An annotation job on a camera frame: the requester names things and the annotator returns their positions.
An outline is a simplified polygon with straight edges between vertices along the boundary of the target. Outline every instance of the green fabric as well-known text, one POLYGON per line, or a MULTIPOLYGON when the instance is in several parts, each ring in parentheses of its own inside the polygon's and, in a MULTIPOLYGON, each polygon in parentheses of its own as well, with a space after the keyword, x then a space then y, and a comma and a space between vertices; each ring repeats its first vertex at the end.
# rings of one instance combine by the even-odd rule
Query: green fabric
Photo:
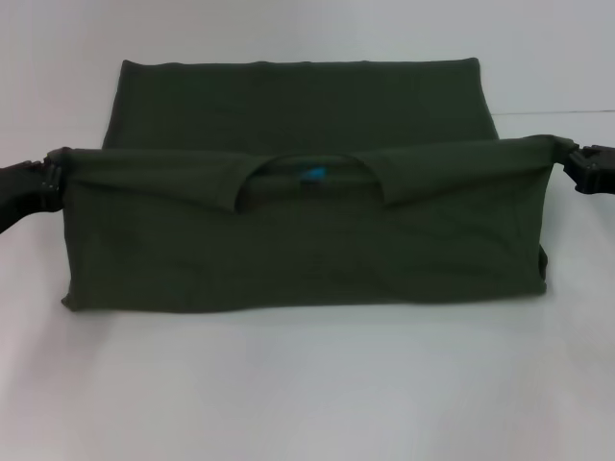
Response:
POLYGON ((478 60, 138 65, 104 147, 288 154, 497 139, 478 60))
POLYGON ((459 303, 544 292, 572 142, 498 140, 476 60, 125 62, 66 176, 74 310, 459 303))
POLYGON ((343 156, 66 150, 54 161, 69 178, 68 304, 204 312, 539 294, 545 188, 569 149, 544 136, 343 156), (325 178, 302 181, 314 167, 325 178))

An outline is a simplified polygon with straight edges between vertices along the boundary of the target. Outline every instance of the white wall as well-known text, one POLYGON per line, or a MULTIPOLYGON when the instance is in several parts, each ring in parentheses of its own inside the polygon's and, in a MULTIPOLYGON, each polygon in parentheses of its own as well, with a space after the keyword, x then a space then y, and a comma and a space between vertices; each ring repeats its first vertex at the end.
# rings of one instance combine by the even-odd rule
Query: white wall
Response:
MULTIPOLYGON (((480 58, 496 114, 615 109, 605 0, 0 0, 0 165, 98 147, 123 59, 480 58)), ((615 145, 615 113, 497 115, 615 145)), ((615 457, 615 199, 553 174, 550 292, 75 316, 60 215, 0 237, 0 459, 615 457)))

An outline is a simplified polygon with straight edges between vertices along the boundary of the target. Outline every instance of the folded fabric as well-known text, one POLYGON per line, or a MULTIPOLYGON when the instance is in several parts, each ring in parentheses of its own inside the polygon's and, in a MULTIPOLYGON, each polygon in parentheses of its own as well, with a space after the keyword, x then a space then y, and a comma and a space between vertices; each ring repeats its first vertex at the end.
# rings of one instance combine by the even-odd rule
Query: folded fabric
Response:
POLYGON ((539 294, 570 141, 499 141, 476 59, 139 65, 103 150, 64 149, 75 310, 539 294))
POLYGON ((552 136, 349 154, 64 149, 75 310, 539 294, 552 136))

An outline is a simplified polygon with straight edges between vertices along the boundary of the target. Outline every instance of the blue tag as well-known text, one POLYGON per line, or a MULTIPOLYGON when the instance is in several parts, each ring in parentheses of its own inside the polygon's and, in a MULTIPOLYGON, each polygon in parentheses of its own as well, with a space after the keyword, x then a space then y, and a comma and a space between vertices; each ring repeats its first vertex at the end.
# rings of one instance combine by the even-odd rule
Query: blue tag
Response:
POLYGON ((327 168, 319 166, 317 168, 311 168, 304 171, 301 176, 301 182, 321 182, 327 176, 327 168))

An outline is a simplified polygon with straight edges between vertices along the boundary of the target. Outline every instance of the white table surface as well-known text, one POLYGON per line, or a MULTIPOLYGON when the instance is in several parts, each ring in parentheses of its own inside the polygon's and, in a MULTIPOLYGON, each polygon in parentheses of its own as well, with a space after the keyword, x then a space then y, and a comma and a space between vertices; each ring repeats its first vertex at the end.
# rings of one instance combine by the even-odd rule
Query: white table surface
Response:
MULTIPOLYGON (((494 113, 615 109, 614 12, 0 0, 0 165, 100 146, 123 59, 477 56, 494 113)), ((612 112, 495 119, 615 145, 612 112)), ((0 460, 615 459, 615 198, 556 168, 543 244, 549 292, 522 302, 74 315, 62 217, 32 216, 0 237, 0 460)))

